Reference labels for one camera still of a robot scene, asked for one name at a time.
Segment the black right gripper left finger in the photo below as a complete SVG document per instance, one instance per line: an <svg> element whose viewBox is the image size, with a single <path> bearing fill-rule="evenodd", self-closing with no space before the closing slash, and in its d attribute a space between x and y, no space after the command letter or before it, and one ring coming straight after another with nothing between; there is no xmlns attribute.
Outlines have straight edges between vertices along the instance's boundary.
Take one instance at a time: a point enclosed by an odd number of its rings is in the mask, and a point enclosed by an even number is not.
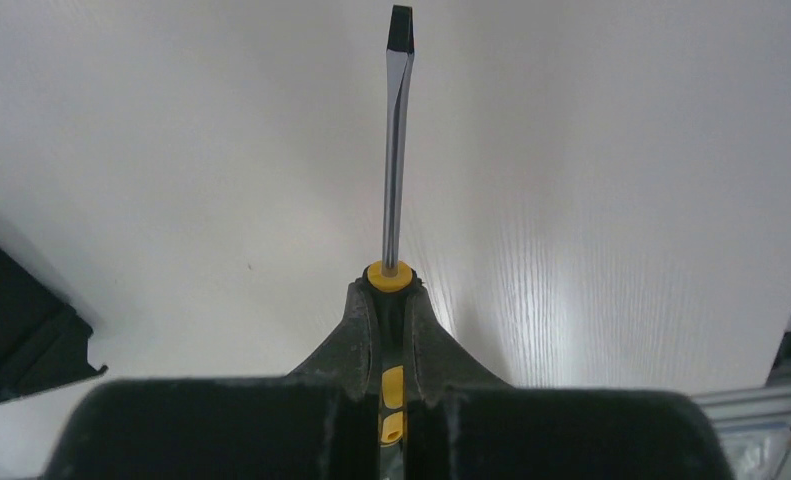
<svg viewBox="0 0 791 480"><path fill-rule="evenodd" d="M367 286L278 377L124 379L68 420L46 479L375 479L379 332Z"/></svg>

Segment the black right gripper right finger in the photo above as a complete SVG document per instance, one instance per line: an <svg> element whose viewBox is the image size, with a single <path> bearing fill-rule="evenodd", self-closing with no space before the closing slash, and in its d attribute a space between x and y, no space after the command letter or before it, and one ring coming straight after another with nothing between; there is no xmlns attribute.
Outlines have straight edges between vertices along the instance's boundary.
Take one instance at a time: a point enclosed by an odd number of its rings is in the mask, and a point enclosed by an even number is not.
<svg viewBox="0 0 791 480"><path fill-rule="evenodd" d="M405 302L409 479L729 479L709 419L668 391L512 386Z"/></svg>

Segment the black yellow screwdriver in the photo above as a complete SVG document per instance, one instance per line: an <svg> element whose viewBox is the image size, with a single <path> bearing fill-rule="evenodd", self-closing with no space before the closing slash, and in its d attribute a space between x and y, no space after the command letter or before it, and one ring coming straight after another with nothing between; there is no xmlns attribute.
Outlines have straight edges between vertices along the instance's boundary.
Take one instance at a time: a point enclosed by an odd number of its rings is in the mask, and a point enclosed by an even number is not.
<svg viewBox="0 0 791 480"><path fill-rule="evenodd" d="M399 260L408 97L415 57L413 9L392 7L386 47L386 150L381 260L366 269L381 334L380 477L402 479L406 431L404 312L411 267Z"/></svg>

